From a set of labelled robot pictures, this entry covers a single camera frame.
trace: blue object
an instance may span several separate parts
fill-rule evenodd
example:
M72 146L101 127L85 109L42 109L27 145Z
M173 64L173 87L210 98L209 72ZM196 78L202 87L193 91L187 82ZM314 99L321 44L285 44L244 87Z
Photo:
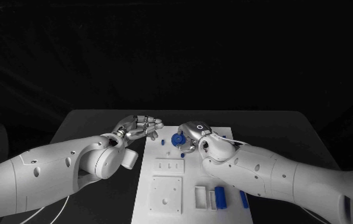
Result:
M226 195L225 195L225 188L215 187L215 195L216 195L216 206L218 209L226 209Z
M245 209L249 207L248 205L248 200L246 200L246 196L245 196L245 192L241 191L241 200L242 200L242 205L245 207Z
M177 146L177 144L186 144L186 137L185 137L185 133L183 132L182 132L180 135L177 133L173 134L173 136L172 136L172 144L173 144L173 146Z

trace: white cable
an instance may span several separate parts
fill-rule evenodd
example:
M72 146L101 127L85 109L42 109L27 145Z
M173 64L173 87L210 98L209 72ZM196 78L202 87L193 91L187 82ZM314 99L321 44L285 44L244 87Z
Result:
M66 198L65 204L63 204L63 206L62 206L61 212L62 212L62 210L63 210L63 208L65 208L66 203L68 203L68 198ZM30 217L26 221L23 221L20 224L25 224L25 223L33 218L33 216L35 216L43 209L45 209L45 207L43 207L43 208L42 208L42 209L32 215L32 217ZM53 221L52 221L51 224L53 224L56 218L58 218L59 215L61 215L61 212L59 212L59 214L56 215L56 217L55 217L55 219L53 219Z
M326 223L323 220L320 220L303 207L301 207L301 209L321 222L321 223L324 223L324 224L329 224L329 223Z
M216 132L213 132L213 135L218 136L219 138L228 140L228 141L235 141L235 142L238 142L238 143L241 143L241 144L249 145L249 144L248 144L246 142L244 142L244 141L236 141L236 140L231 140L231 139L223 138L222 136L219 136L219 135L216 134Z

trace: table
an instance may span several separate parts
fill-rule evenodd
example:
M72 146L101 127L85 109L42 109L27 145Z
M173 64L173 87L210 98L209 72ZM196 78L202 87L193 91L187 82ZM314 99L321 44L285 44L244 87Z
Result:
M340 170L307 118L293 111L74 110L51 143L111 132L118 121L131 114L156 117L169 126L202 120L212 127L231 127L235 140L245 141L301 163ZM133 170L120 167L108 180L89 184L69 196L55 224L72 221L85 224L130 224L144 146L146 138L141 138L128 147L138 153ZM297 205L249 194L246 196L254 224L320 223ZM49 224L65 200L66 198L49 205L26 224ZM36 210L6 216L2 224L20 224L35 212Z

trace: robotic hand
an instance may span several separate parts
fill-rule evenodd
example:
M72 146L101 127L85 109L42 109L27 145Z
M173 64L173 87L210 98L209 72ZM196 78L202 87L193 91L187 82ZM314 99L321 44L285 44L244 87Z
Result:
M160 119L130 115L111 133L33 148L0 164L0 217L36 210L108 179L137 153L125 147L147 136L156 140Z
M182 133L186 144L177 147L185 153L199 149L203 168L213 178L254 196L301 206L331 224L352 224L353 171L298 163L261 147L225 139L200 121L182 124Z

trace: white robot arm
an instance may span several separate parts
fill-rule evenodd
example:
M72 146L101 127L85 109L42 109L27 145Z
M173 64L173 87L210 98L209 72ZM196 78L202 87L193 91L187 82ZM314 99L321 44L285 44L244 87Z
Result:
M212 132L205 122L180 125L183 153L199 150L208 174L248 194L287 201L319 214L331 224L352 224L353 171L324 169L295 162L272 151Z
M160 119L128 116L111 133L33 148L0 164L0 217L36 210L88 184L108 179L123 165L133 169L136 139L159 137Z

